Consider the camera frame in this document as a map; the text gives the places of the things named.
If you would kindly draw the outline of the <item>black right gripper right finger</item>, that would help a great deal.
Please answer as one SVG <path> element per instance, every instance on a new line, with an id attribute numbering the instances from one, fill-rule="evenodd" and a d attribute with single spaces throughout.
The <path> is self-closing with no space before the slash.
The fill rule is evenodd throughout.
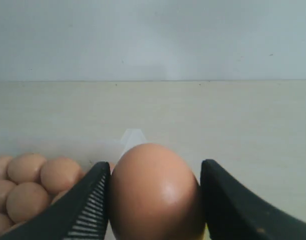
<path id="1" fill-rule="evenodd" d="M 201 192 L 212 240 L 306 240 L 306 222 L 257 196 L 213 159 L 201 164 Z"/>

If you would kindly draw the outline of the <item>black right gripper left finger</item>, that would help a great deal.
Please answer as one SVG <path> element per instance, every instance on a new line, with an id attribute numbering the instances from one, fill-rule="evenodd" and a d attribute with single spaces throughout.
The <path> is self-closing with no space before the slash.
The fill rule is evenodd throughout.
<path id="1" fill-rule="evenodd" d="M 45 211 L 0 235 L 0 240 L 103 240 L 108 226 L 111 172 L 100 161 Z"/>

